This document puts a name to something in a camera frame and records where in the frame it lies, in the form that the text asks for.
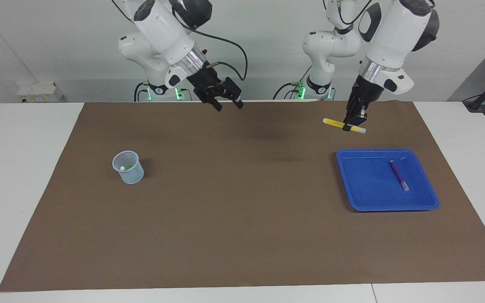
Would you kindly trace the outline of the yellow marker pen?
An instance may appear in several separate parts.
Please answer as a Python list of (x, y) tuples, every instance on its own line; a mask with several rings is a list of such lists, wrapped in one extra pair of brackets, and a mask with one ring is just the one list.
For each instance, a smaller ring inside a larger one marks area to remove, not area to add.
[(360, 134), (366, 133), (365, 128), (362, 128), (362, 127), (359, 127), (359, 126), (347, 125), (343, 122), (335, 121), (335, 120), (332, 120), (332, 119), (324, 118), (324, 119), (322, 119), (322, 122), (325, 123), (326, 125), (340, 128), (340, 129), (344, 130), (345, 132), (356, 132), (356, 133), (360, 133)]

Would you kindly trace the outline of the blue plastic tray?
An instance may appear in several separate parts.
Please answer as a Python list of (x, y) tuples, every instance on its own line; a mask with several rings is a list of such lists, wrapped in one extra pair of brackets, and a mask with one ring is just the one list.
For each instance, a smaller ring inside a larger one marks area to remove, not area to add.
[[(336, 153), (350, 205), (360, 212), (429, 211), (440, 206), (416, 154), (409, 149), (341, 149)], [(396, 161), (404, 191), (389, 161)]]

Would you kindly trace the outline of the purple marker pen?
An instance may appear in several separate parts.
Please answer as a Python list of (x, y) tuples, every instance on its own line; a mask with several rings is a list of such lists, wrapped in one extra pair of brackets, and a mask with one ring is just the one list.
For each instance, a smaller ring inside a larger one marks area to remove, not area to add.
[(396, 176), (396, 178), (397, 178), (398, 182), (399, 182), (399, 183), (400, 183), (400, 185), (402, 186), (402, 189), (403, 189), (404, 191), (409, 191), (409, 190), (410, 190), (410, 188), (409, 188), (409, 186), (408, 186), (408, 184), (407, 184), (407, 182), (406, 182), (406, 180), (405, 180), (404, 176), (403, 176), (403, 175), (402, 175), (402, 173), (400, 172), (399, 167), (398, 167), (398, 165), (396, 164), (396, 161), (390, 160), (390, 161), (389, 161), (389, 166), (391, 167), (391, 169), (392, 169), (392, 171), (393, 171), (394, 175)]

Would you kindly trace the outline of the translucent white plastic cup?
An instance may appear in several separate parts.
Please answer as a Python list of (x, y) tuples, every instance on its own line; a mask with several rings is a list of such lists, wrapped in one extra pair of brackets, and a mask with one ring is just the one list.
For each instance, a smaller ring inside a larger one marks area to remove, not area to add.
[[(134, 167), (127, 171), (120, 171), (122, 165), (134, 165)], [(112, 160), (112, 167), (126, 184), (136, 184), (144, 177), (140, 157), (132, 150), (125, 150), (116, 154)]]

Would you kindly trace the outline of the brown table mat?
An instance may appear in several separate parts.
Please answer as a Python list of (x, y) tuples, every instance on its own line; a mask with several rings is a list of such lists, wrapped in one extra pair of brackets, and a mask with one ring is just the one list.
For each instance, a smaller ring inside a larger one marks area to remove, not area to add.
[[(83, 106), (1, 292), (485, 281), (485, 227), (412, 102)], [(336, 153), (406, 148), (440, 200), (361, 213)], [(112, 167), (132, 150), (144, 177)]]

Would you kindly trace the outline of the white power strip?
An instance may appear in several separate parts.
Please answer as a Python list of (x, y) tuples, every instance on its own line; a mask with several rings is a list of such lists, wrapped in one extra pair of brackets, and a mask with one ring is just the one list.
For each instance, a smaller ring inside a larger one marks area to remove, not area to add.
[(17, 90), (19, 101), (24, 102), (61, 102), (64, 94), (55, 82), (21, 84)]

